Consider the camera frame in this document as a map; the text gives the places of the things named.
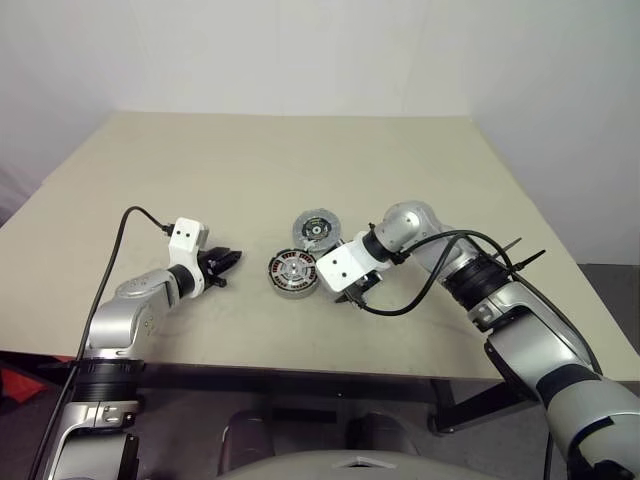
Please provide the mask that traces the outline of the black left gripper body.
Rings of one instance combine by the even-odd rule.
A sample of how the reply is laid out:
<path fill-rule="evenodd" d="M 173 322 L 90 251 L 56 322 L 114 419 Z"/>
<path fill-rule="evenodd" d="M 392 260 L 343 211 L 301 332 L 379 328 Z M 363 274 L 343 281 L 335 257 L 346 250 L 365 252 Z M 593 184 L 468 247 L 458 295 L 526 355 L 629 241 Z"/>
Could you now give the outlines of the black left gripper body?
<path fill-rule="evenodd" d="M 227 269 L 227 256 L 231 252 L 228 247 L 214 247 L 200 250 L 197 255 L 198 266 L 203 275 L 204 289 L 211 287 L 225 288 L 227 280 L 221 274 Z"/>

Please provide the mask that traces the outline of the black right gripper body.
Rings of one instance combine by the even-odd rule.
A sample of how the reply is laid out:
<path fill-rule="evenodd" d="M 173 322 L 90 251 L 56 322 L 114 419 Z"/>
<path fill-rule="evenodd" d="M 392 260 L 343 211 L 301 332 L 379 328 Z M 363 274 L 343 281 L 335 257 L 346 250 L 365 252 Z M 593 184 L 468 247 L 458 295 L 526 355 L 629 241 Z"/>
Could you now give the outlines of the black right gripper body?
<path fill-rule="evenodd" d="M 347 288 L 348 300 L 353 303 L 365 303 L 365 294 L 381 281 L 382 276 L 379 272 L 369 272 Z"/>

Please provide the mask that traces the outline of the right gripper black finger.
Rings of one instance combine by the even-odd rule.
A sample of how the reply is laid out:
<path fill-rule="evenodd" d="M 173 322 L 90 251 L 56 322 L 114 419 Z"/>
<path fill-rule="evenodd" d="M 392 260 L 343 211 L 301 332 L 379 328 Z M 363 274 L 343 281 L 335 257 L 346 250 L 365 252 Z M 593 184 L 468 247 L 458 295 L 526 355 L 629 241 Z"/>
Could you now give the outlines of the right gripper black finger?
<path fill-rule="evenodd" d="M 343 290 L 334 300 L 334 303 L 349 303 L 360 309 L 363 309 L 367 305 L 365 292 L 360 288 L 348 288 Z"/>

